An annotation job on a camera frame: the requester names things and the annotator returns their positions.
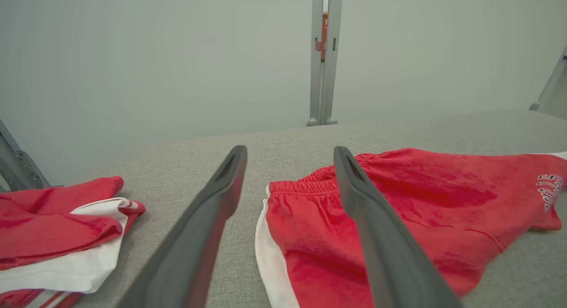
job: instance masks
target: gray fabric surface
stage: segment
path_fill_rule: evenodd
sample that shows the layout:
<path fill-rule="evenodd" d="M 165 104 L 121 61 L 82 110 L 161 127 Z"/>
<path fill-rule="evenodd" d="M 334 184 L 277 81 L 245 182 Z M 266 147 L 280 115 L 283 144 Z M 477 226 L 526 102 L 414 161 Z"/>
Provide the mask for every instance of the gray fabric surface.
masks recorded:
<path fill-rule="evenodd" d="M 245 144 L 249 162 L 241 200 L 228 221 L 213 273 L 208 307 L 269 306 L 254 255 L 255 226 L 270 181 L 300 179 L 332 164 L 334 146 L 353 154 L 405 147 L 478 155 L 567 151 L 567 121 L 528 110 L 464 116 L 400 117 L 368 124 L 331 125 L 198 138 L 145 148 L 97 166 L 84 181 L 120 175 L 122 195 L 144 203 L 122 242 L 119 263 L 101 289 L 77 308 L 112 307 L 132 283 L 178 216 L 229 150 Z M 567 218 L 567 196 L 559 215 Z M 490 264 L 480 285 L 464 298 L 468 308 L 567 306 L 567 233 L 527 233 Z"/>

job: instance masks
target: folded red clothing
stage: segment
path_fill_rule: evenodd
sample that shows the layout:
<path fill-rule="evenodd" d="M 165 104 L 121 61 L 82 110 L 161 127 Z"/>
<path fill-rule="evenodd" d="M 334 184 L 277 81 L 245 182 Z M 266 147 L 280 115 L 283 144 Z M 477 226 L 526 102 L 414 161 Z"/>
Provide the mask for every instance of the folded red clothing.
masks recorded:
<path fill-rule="evenodd" d="M 85 250 L 120 236 L 108 217 L 69 214 L 73 209 L 114 197 L 121 177 L 71 187 L 48 187 L 0 194 L 0 270 Z"/>
<path fill-rule="evenodd" d="M 529 229 L 561 229 L 554 209 L 567 160 L 471 156 L 411 148 L 356 160 L 458 296 Z M 256 257 L 272 304 L 373 307 L 356 224 L 334 167 L 270 183 Z"/>

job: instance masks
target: metal frame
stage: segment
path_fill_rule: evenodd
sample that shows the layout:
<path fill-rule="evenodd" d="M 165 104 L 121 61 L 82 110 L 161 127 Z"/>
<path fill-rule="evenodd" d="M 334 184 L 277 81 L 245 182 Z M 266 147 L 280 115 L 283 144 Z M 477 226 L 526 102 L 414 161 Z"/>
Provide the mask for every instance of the metal frame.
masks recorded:
<path fill-rule="evenodd" d="M 337 71 L 338 42 L 341 31 L 342 0 L 329 0 L 326 26 L 325 72 L 322 83 L 321 125 L 337 124 L 333 112 L 334 78 Z"/>
<path fill-rule="evenodd" d="M 320 124 L 320 69 L 322 44 L 322 5 L 323 0 L 313 0 L 311 19 L 311 100 L 309 108 L 309 121 L 307 126 Z"/>
<path fill-rule="evenodd" d="M 529 110 L 539 110 L 541 100 L 543 100 L 543 98 L 549 97 L 549 92 L 551 92 L 550 90 L 554 89 L 552 86 L 555 86 L 557 84 L 557 80 L 559 80 L 559 78 L 561 77 L 561 72 L 563 72 L 565 67 L 567 67 L 567 46 L 565 47 L 565 49 L 563 49 L 563 53 L 561 53 L 559 61 L 557 61 L 557 64 L 553 69 L 553 73 L 551 73 L 549 80 L 547 80 L 547 83 L 545 84 L 545 87 L 543 88 L 543 91 L 541 92 L 539 98 L 536 102 L 533 102 L 531 104 Z"/>
<path fill-rule="evenodd" d="M 50 186 L 30 156 L 20 149 L 2 120 L 0 120 L 0 176 L 8 183 L 10 191 Z"/>

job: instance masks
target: white wall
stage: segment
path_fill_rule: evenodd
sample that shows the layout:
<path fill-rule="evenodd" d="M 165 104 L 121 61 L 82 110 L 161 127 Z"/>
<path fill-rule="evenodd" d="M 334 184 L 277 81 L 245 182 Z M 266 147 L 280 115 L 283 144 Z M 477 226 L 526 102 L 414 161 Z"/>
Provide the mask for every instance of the white wall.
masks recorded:
<path fill-rule="evenodd" d="M 344 0 L 333 116 L 528 109 L 567 45 L 566 3 Z"/>
<path fill-rule="evenodd" d="M 311 0 L 0 0 L 0 118 L 53 184 L 116 150 L 304 126 L 310 36 Z"/>

